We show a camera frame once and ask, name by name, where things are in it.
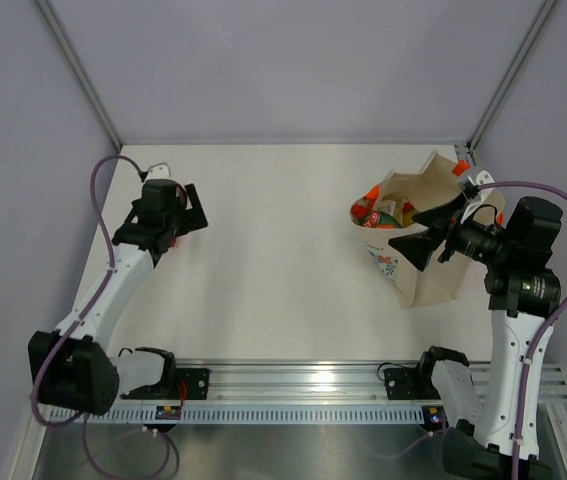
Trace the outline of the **yellow dish soap red cap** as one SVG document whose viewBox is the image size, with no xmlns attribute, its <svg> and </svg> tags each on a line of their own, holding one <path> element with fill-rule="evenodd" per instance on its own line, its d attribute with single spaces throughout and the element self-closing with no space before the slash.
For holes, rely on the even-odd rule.
<svg viewBox="0 0 567 480">
<path fill-rule="evenodd" d="M 407 228 L 415 223 L 414 217 L 419 213 L 418 209 L 409 201 L 405 201 L 401 210 L 401 223 Z"/>
</svg>

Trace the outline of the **canvas bag orange handles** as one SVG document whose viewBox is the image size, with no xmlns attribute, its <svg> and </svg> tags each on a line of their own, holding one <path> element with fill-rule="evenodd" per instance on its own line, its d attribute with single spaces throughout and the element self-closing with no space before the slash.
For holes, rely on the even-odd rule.
<svg viewBox="0 0 567 480">
<path fill-rule="evenodd" d="M 367 209 L 376 210 L 379 201 L 392 199 L 397 202 L 393 216 L 401 223 L 401 210 L 405 201 L 411 202 L 421 212 L 456 198 L 461 193 L 460 176 L 468 169 L 467 163 L 450 160 L 433 151 L 419 172 L 390 171 L 352 206 L 360 204 Z M 446 263 L 432 259 L 427 268 L 420 272 L 391 248 L 388 240 L 419 233 L 424 230 L 423 226 L 414 223 L 402 229 L 369 229 L 359 226 L 350 211 L 349 215 L 373 264 L 393 283 L 402 308 L 439 304 L 457 297 L 470 265 L 468 258 L 455 255 Z"/>
</svg>

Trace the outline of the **green Fairy dish soap bottle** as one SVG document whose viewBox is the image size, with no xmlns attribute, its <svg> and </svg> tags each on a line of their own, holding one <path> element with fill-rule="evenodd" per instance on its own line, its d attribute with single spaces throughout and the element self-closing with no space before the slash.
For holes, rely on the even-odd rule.
<svg viewBox="0 0 567 480">
<path fill-rule="evenodd" d="M 394 216 L 382 211 L 367 209 L 360 204 L 353 205 L 350 214 L 354 221 L 364 228 L 402 229 L 404 227 Z"/>
</svg>

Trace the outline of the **red ketchup bottle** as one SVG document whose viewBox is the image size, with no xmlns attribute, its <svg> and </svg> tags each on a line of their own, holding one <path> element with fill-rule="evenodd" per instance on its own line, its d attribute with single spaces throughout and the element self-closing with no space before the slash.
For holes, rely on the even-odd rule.
<svg viewBox="0 0 567 480">
<path fill-rule="evenodd" d="M 176 189 L 176 198 L 179 201 L 179 204 L 183 207 L 186 208 L 187 207 L 187 193 L 186 190 L 184 189 L 184 187 L 180 184 L 177 185 L 177 189 Z M 170 243 L 170 247 L 171 248 L 175 248 L 178 245 L 178 238 L 174 237 L 171 239 L 171 243 Z"/>
</svg>

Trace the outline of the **clear Malory soap bottle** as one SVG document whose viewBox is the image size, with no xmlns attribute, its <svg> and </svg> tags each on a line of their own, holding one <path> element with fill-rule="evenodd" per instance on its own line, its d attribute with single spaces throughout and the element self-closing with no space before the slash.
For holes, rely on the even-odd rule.
<svg viewBox="0 0 567 480">
<path fill-rule="evenodd" d="M 375 209 L 379 212 L 393 216 L 396 210 L 396 206 L 397 202 L 392 199 L 381 200 L 376 204 Z"/>
</svg>

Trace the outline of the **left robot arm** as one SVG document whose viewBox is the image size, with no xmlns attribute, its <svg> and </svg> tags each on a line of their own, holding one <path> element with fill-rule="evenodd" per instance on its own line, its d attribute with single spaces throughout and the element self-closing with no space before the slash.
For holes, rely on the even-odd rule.
<svg viewBox="0 0 567 480">
<path fill-rule="evenodd" d="M 96 283 L 57 327 L 28 343 L 33 407 L 76 414 L 107 413 L 120 397 L 163 399 L 183 392 L 173 353 L 137 347 L 107 354 L 115 327 L 137 289 L 178 238 L 208 225 L 196 187 L 149 179 L 124 223 L 108 240 L 108 260 Z"/>
</svg>

